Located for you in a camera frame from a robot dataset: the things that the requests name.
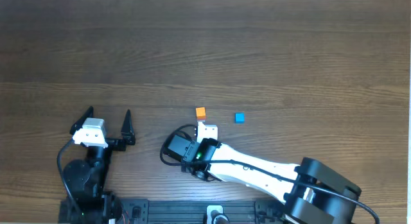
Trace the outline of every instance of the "wooden surface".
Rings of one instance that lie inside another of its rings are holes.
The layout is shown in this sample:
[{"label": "wooden surface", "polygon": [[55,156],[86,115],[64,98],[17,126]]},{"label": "wooden surface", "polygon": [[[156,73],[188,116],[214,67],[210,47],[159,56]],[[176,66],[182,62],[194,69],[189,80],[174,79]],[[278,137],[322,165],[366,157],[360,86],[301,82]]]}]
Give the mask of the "wooden surface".
[{"label": "wooden surface", "polygon": [[[0,221],[57,221],[56,155],[93,105],[113,136],[132,111],[137,145],[114,154],[107,181],[121,197],[266,198],[160,162],[166,136],[205,106],[221,141],[267,160],[319,159],[383,223],[404,223],[409,4],[0,0]],[[73,146],[64,163],[84,155]],[[372,223],[360,209],[354,220]]]}]

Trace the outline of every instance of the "cable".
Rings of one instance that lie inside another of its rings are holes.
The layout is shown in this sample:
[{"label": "cable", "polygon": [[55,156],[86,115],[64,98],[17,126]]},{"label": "cable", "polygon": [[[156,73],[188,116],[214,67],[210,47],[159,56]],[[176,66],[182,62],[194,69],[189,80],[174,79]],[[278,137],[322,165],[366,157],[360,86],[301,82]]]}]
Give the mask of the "cable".
[{"label": "cable", "polygon": [[333,196],[337,196],[337,197],[339,197],[339,198],[341,198],[341,199],[344,199],[344,200],[347,200],[347,201],[349,201],[349,202],[352,202],[352,203],[354,203],[355,205],[357,205],[357,206],[363,208],[364,210],[366,210],[366,211],[374,218],[375,224],[380,224],[380,218],[378,217],[378,215],[377,215],[370,207],[366,206],[366,204],[364,204],[364,203],[362,203],[362,202],[356,201],[356,200],[351,199],[351,198],[349,198],[349,197],[347,197],[347,196],[344,196],[344,195],[342,195],[342,194],[339,194],[339,193],[330,191],[330,190],[328,190],[328,189],[321,188],[321,187],[316,186],[316,185],[311,185],[311,184],[307,184],[307,183],[304,183],[304,182],[299,182],[299,181],[292,180],[292,179],[289,179],[289,178],[286,178],[286,177],[282,177],[282,176],[277,175],[277,174],[273,174],[273,173],[268,172],[268,171],[266,171],[266,170],[264,170],[264,169],[261,169],[261,168],[256,167],[256,166],[252,166],[252,165],[247,164],[247,163],[244,163],[244,162],[239,162],[239,161],[236,161],[236,160],[200,160],[200,161],[196,161],[196,162],[171,163],[171,162],[165,161],[164,158],[162,157],[165,147],[166,147],[167,145],[169,145],[171,139],[173,138],[173,136],[174,136],[176,133],[181,132],[181,130],[182,130],[183,128],[187,128],[187,127],[197,127],[197,126],[195,126],[195,125],[183,125],[183,126],[179,127],[179,128],[176,129],[174,132],[172,132],[172,133],[168,136],[168,138],[166,139],[166,141],[162,144],[161,150],[160,150],[160,159],[161,159],[161,161],[162,161],[164,164],[166,164],[166,165],[168,165],[168,166],[185,166],[185,167],[187,167],[187,168],[193,168],[193,167],[195,167],[196,165],[201,165],[201,164],[239,164],[239,165],[244,166],[244,167],[247,167],[247,168],[249,168],[249,169],[255,169],[256,171],[259,171],[259,172],[261,172],[261,173],[264,173],[264,174],[266,174],[266,175],[269,175],[269,176],[271,176],[271,177],[274,177],[274,178],[276,178],[276,179],[278,179],[278,180],[283,180],[283,181],[285,181],[285,182],[293,183],[293,184],[295,184],[295,185],[307,187],[307,188],[313,189],[313,190],[315,190],[315,191],[322,192],[322,193],[326,193],[326,194],[330,194],[330,195],[333,195]]},{"label": "cable", "polygon": [[62,169],[62,166],[61,166],[61,163],[60,163],[61,160],[62,160],[62,154],[63,154],[63,152],[64,152],[68,147],[70,147],[70,145],[71,145],[73,142],[74,142],[74,140],[73,140],[73,139],[70,139],[70,140],[67,142],[67,144],[65,144],[65,145],[63,146],[63,148],[58,152],[58,155],[57,155],[57,168],[58,168],[58,172],[60,173],[60,177],[62,178],[64,187],[66,188],[67,195],[68,195],[68,197],[70,198],[71,203],[73,204],[74,208],[76,209],[76,212],[78,213],[78,215],[79,215],[82,223],[85,224],[84,213],[82,212],[82,210],[81,210],[80,207],[78,206],[76,200],[73,198],[73,195],[71,194],[71,191],[70,191],[70,189],[69,189],[69,186],[67,185],[66,179],[64,178],[63,169]]}]

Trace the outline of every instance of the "wooden table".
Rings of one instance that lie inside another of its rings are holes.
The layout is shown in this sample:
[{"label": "wooden table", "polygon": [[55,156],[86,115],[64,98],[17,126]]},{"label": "wooden table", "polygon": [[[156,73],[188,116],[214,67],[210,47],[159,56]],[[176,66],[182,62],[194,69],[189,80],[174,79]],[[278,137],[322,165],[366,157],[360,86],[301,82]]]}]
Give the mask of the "wooden table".
[{"label": "wooden table", "polygon": [[[121,197],[267,197],[160,162],[166,136],[205,106],[221,141],[277,162],[319,159],[383,223],[404,223],[409,4],[0,0],[0,221],[57,221],[56,155],[93,105],[113,136],[132,111],[137,145],[114,154],[107,181]],[[64,164],[85,151],[73,146]],[[354,220],[372,223],[360,209]]]}]

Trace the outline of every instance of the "black cable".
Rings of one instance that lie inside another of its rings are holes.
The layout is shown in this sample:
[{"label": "black cable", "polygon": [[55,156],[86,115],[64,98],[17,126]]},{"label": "black cable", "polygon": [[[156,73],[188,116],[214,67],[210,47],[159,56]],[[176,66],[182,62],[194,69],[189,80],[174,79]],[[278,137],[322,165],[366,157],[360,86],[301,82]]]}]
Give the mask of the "black cable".
[{"label": "black cable", "polygon": [[268,171],[266,171],[266,170],[264,170],[264,169],[258,168],[258,167],[256,167],[256,166],[252,166],[252,165],[247,164],[247,163],[244,163],[244,162],[239,162],[239,161],[236,161],[236,160],[200,160],[200,161],[196,161],[196,162],[171,163],[171,162],[165,161],[164,158],[162,157],[165,147],[166,147],[167,145],[169,145],[170,141],[172,140],[172,138],[174,137],[174,135],[175,135],[176,133],[180,132],[183,128],[187,128],[187,127],[197,127],[197,126],[195,126],[195,125],[183,125],[183,126],[179,127],[179,128],[176,129],[174,132],[172,132],[172,133],[168,136],[168,138],[166,139],[166,141],[162,144],[161,150],[160,150],[160,159],[161,159],[161,161],[162,161],[164,164],[166,164],[166,165],[168,165],[168,166],[184,166],[184,167],[187,167],[187,168],[193,168],[193,167],[195,167],[196,165],[201,165],[201,164],[239,164],[239,165],[244,166],[244,167],[247,167],[247,168],[249,168],[249,169],[255,169],[256,171],[259,171],[259,172],[261,172],[261,173],[264,173],[264,174],[266,174],[266,175],[269,175],[269,176],[271,176],[271,177],[274,177],[274,178],[276,178],[276,179],[278,179],[278,180],[283,180],[283,181],[285,181],[285,182],[293,183],[293,184],[295,184],[295,185],[307,187],[307,188],[313,189],[313,190],[315,190],[315,191],[319,191],[319,192],[322,192],[322,193],[326,193],[326,194],[330,194],[330,195],[333,195],[333,196],[337,196],[337,197],[339,197],[339,198],[341,198],[341,199],[344,199],[344,200],[347,200],[347,201],[349,201],[349,202],[352,202],[352,203],[354,203],[355,205],[357,205],[357,206],[363,208],[364,210],[366,210],[369,214],[371,214],[371,216],[372,216],[372,217],[374,218],[374,220],[375,220],[375,224],[380,224],[380,218],[378,217],[378,215],[377,215],[370,207],[366,206],[366,204],[364,204],[364,203],[362,203],[362,202],[356,201],[356,200],[351,199],[351,198],[349,198],[349,197],[347,197],[347,196],[344,196],[344,195],[342,195],[342,194],[339,194],[339,193],[330,191],[330,190],[328,190],[328,189],[321,188],[321,187],[316,186],[316,185],[311,185],[311,184],[307,184],[307,183],[304,183],[304,182],[299,182],[299,181],[292,180],[292,179],[289,179],[289,178],[286,178],[286,177],[282,177],[282,176],[277,175],[277,174],[273,174],[273,173],[268,172]]},{"label": "black cable", "polygon": [[61,166],[61,163],[60,163],[61,160],[62,160],[62,154],[63,154],[63,152],[64,152],[68,147],[70,147],[70,145],[71,145],[73,142],[74,142],[74,140],[73,140],[73,139],[70,139],[70,141],[67,142],[67,144],[65,144],[65,145],[63,146],[63,148],[58,152],[58,155],[57,155],[57,168],[58,168],[58,172],[60,173],[60,177],[62,178],[64,187],[66,188],[67,195],[68,195],[68,197],[70,198],[71,203],[73,204],[74,208],[76,209],[76,212],[78,213],[78,215],[79,215],[82,223],[85,224],[84,214],[83,214],[82,210],[80,209],[80,207],[78,206],[76,200],[73,198],[73,195],[71,194],[71,191],[70,191],[70,189],[69,189],[69,187],[68,187],[68,185],[67,185],[66,179],[64,178],[63,169],[62,169],[62,166]]}]

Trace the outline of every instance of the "blue cube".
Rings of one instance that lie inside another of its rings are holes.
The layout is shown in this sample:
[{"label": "blue cube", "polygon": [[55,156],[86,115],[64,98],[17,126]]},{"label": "blue cube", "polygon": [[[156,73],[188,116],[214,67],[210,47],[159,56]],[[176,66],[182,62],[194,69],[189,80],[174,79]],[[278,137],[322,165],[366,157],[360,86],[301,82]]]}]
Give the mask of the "blue cube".
[{"label": "blue cube", "polygon": [[244,121],[244,113],[236,113],[235,122],[237,124],[243,124]]}]

